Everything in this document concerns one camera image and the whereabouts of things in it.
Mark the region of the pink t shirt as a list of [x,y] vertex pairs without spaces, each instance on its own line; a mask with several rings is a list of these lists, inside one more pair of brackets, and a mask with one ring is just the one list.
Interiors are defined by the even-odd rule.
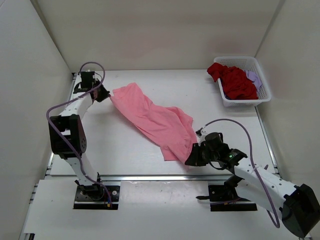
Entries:
[[113,90],[117,110],[143,135],[160,147],[165,161],[185,163],[197,142],[194,119],[179,107],[156,105],[135,83]]

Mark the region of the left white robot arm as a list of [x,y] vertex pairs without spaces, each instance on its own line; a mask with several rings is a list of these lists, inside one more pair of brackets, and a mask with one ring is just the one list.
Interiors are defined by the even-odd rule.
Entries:
[[59,115],[49,118],[52,152],[71,166],[77,176],[77,186],[93,200],[100,200],[107,191],[86,156],[88,144],[82,119],[94,102],[100,103],[110,97],[99,77],[95,71],[79,72],[72,92],[73,102],[67,103]]

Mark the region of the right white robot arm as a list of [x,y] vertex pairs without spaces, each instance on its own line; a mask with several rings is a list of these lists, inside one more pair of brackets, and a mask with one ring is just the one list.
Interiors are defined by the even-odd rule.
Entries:
[[306,237],[320,221],[320,204],[311,187],[283,180],[252,163],[244,152],[229,148],[220,132],[204,135],[200,143],[193,144],[185,165],[203,167],[214,162],[219,164],[220,170],[232,173],[224,183],[227,198],[247,199],[275,212],[296,237]]

